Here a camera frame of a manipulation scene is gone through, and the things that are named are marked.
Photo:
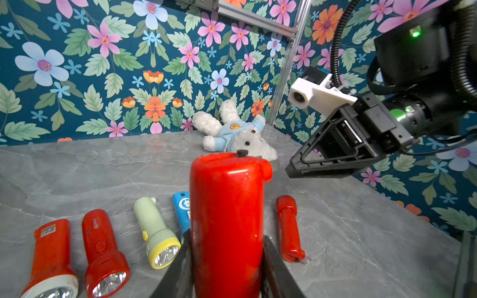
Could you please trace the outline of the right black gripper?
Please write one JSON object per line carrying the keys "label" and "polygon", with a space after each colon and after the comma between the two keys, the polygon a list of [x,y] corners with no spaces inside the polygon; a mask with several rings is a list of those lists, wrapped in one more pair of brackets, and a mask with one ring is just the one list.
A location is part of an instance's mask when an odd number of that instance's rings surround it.
{"label": "right black gripper", "polygon": [[419,99],[400,93],[380,102],[370,93],[334,110],[292,156],[290,178],[343,178],[418,143]]}

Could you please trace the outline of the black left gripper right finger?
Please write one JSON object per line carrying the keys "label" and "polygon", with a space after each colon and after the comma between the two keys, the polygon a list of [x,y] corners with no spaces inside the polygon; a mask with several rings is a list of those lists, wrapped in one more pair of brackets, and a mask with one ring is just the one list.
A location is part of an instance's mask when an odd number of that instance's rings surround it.
{"label": "black left gripper right finger", "polygon": [[262,298],[305,298],[268,236],[263,238]]}

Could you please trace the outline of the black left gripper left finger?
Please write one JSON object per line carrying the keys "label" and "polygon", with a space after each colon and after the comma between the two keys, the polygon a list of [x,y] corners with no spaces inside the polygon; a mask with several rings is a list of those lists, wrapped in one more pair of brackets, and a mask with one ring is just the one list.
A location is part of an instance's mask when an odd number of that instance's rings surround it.
{"label": "black left gripper left finger", "polygon": [[183,245],[150,298],[192,297],[191,231],[183,234]]}

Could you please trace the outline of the pale green flashlight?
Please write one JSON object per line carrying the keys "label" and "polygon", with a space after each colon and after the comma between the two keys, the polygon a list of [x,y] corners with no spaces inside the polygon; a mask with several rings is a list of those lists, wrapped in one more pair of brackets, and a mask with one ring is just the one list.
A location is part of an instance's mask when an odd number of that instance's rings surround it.
{"label": "pale green flashlight", "polygon": [[134,214],[145,242],[146,255],[153,269],[163,269],[176,258],[181,243],[161,216],[154,197],[141,197],[134,202]]}

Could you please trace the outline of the blue flashlight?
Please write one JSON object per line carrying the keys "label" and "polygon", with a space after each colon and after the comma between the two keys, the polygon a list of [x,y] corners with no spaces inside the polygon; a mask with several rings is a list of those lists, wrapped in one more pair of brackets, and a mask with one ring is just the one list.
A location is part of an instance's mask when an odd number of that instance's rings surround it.
{"label": "blue flashlight", "polygon": [[177,192],[173,195],[172,201],[181,228],[181,234],[184,234],[191,227],[190,194],[187,191]]}

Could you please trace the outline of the red flashlight white rim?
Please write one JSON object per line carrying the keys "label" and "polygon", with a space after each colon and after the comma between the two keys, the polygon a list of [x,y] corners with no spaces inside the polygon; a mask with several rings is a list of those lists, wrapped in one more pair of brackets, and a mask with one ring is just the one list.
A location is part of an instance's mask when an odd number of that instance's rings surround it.
{"label": "red flashlight white rim", "polygon": [[79,282],[71,266],[70,236],[67,219],[46,223],[34,232],[34,260],[23,298],[77,297]]}

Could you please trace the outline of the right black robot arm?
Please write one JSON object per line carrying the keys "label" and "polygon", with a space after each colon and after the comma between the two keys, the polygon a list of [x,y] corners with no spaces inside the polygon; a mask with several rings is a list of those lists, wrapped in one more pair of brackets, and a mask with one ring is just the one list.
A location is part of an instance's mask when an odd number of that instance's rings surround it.
{"label": "right black robot arm", "polygon": [[476,130],[459,135],[463,115],[477,108],[476,2],[445,1],[378,36],[368,91],[359,94],[339,73],[342,32],[356,6],[348,5],[335,30],[329,73],[309,67],[290,88],[290,103],[325,117],[292,156],[291,178],[350,176],[409,155],[423,135],[439,136],[445,151],[477,140]]}

